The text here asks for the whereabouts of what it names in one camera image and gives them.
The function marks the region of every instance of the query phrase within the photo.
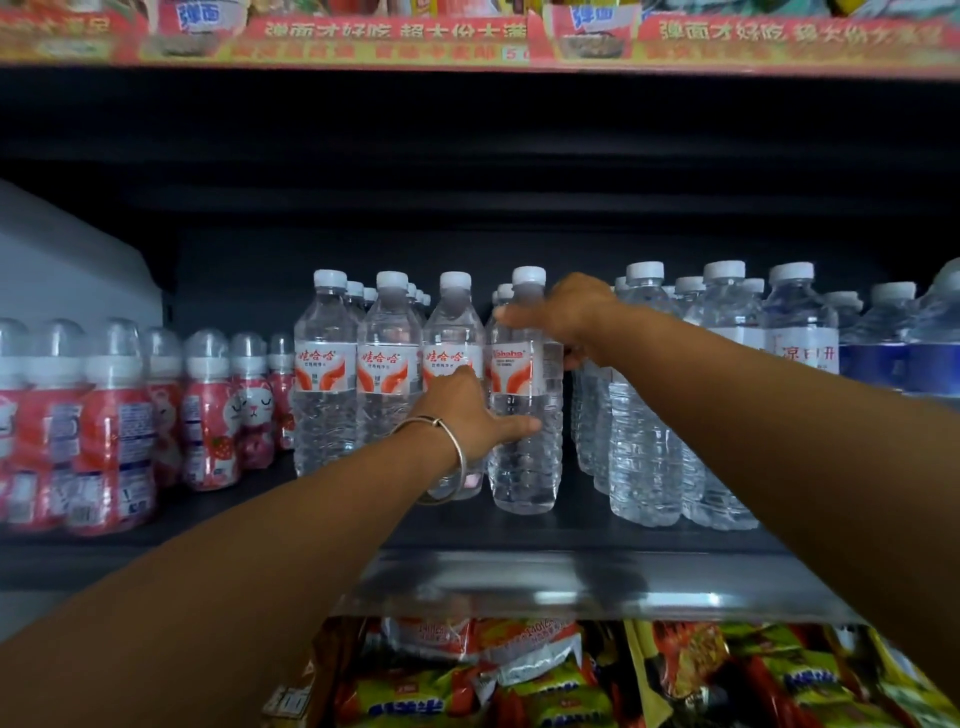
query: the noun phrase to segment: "silver bracelet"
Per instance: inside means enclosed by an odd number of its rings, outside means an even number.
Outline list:
[[[428,493],[424,493],[422,496],[417,498],[417,503],[419,505],[443,505],[444,503],[449,503],[460,494],[460,491],[462,491],[464,486],[467,484],[467,457],[464,455],[464,449],[460,447],[460,442],[453,434],[453,430],[447,427],[446,423],[439,417],[428,417],[427,415],[408,417],[406,420],[390,430],[390,434],[394,434],[410,423],[427,423],[433,427],[442,427],[444,432],[449,436],[450,440],[453,441],[453,447],[457,449],[457,458],[460,460],[460,482],[457,484],[457,487],[453,490],[453,492],[450,493],[450,495],[441,498],[433,497]]]

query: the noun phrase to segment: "shelf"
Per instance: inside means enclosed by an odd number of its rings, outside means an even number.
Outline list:
[[[221,16],[218,0],[176,7],[179,16],[161,14],[153,28],[121,4],[2,11],[0,63],[960,77],[960,30],[944,18],[700,16],[633,4],[544,5],[542,16],[248,19]]]
[[[648,529],[616,518],[572,462],[557,506],[536,517],[497,509],[489,492],[414,508],[342,614],[857,621],[842,600],[772,535],[710,531],[689,522]],[[294,476],[292,459],[236,488],[180,493],[156,522],[83,541],[63,533],[0,540],[0,589],[80,589],[149,549]]]

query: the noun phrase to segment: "pink bottle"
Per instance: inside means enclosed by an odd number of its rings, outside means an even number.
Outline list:
[[[183,348],[178,336],[166,328],[148,328],[143,338],[147,392],[156,412],[154,482],[162,490],[180,482],[183,470]]]
[[[227,338],[202,328],[186,341],[183,395],[183,479],[195,491],[217,491],[240,479],[236,436],[242,408],[230,382]]]
[[[267,381],[267,344],[258,334],[243,331],[230,342],[230,365],[243,407],[240,467],[269,468],[274,462],[274,391]]]
[[[46,531],[63,522],[76,479],[80,398],[84,379],[84,330],[54,319],[30,339],[27,381],[13,418],[13,482],[7,523],[17,531]]]
[[[7,492],[13,470],[13,418],[27,389],[27,327],[15,319],[0,319],[0,522],[7,519]]]
[[[274,390],[274,440],[277,449],[294,448],[294,413],[290,393],[294,388],[294,337],[275,333],[270,337],[270,386]]]
[[[93,389],[81,399],[77,484],[66,527],[102,536],[138,526],[156,510],[156,427],[136,324],[107,319],[90,349],[86,379]]]

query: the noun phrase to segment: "hand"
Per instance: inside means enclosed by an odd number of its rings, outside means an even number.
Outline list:
[[[585,357],[603,367],[607,366],[603,353],[591,344],[590,335],[595,332],[597,316],[611,304],[616,304],[616,296],[608,284],[583,273],[571,273],[553,287],[543,303],[499,306],[493,316],[510,328],[546,331],[566,347],[566,369],[576,369]]]
[[[540,431],[536,417],[495,417],[484,401],[483,384],[468,366],[438,376],[410,410],[410,417],[439,417],[456,436],[467,462],[481,459],[494,445],[522,440]],[[409,428],[421,425],[407,425]],[[440,436],[449,442],[446,433]]]

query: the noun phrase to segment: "white label with red text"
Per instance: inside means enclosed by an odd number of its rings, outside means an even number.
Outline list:
[[[356,389],[356,344],[319,344],[298,339],[294,347],[294,375],[301,392]]]
[[[377,395],[420,391],[420,347],[414,344],[362,344],[357,347],[357,387]]]
[[[839,340],[836,328],[771,328],[766,332],[766,350],[774,356],[840,373]]]
[[[743,344],[751,349],[766,349],[767,336],[762,328],[751,327],[719,327],[708,328],[708,331],[718,333],[725,339],[735,341],[737,344]]]
[[[422,353],[424,391],[434,376],[452,375],[460,367],[470,367],[483,378],[483,348],[476,344],[424,344]]]
[[[491,346],[491,392],[495,395],[545,395],[543,355],[529,341]]]

